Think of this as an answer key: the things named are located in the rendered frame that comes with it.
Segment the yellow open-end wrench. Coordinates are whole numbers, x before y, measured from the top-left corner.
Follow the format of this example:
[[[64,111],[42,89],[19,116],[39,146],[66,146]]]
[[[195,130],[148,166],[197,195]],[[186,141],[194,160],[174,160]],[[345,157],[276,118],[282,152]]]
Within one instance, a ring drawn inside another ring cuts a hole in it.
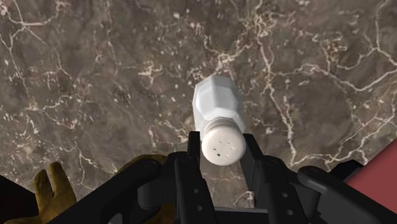
[[[167,161],[164,155],[140,155],[121,167],[115,176],[138,160],[147,158],[156,160],[162,165]],[[45,169],[40,170],[32,182],[38,215],[7,220],[4,224],[47,224],[77,203],[76,195],[62,165],[59,162],[53,162],[49,165],[48,171],[53,186]],[[173,224],[176,220],[174,213],[174,204],[163,204],[161,210],[145,224]]]

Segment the white salt shaker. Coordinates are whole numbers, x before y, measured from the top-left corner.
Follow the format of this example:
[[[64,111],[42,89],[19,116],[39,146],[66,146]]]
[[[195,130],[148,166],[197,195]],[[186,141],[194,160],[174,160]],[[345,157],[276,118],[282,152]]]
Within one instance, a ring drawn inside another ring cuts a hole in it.
[[[240,160],[246,150],[243,133],[247,125],[235,82],[226,76],[208,76],[195,85],[192,108],[203,156],[219,166]]]

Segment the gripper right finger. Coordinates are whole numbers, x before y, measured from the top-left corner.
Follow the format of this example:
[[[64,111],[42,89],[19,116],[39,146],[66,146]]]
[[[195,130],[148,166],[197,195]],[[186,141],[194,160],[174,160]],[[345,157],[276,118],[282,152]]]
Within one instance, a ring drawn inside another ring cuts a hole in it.
[[[240,165],[254,206],[269,224],[397,224],[397,214],[347,183],[336,172],[316,166],[289,169],[283,160],[264,155],[251,134]]]

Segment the red block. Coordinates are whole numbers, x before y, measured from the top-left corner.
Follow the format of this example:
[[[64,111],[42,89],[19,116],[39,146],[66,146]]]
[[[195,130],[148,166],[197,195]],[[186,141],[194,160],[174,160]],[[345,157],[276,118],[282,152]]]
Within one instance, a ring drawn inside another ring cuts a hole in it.
[[[397,139],[349,178],[347,184],[397,214]]]

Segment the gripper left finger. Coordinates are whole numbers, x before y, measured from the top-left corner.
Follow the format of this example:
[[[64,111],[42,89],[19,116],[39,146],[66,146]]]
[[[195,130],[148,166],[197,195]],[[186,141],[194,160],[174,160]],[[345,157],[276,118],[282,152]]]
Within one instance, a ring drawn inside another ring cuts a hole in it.
[[[172,204],[173,224],[217,224],[212,199],[200,172],[200,134],[191,131],[186,151],[169,154],[166,163],[146,158],[58,215],[49,224],[144,224]]]

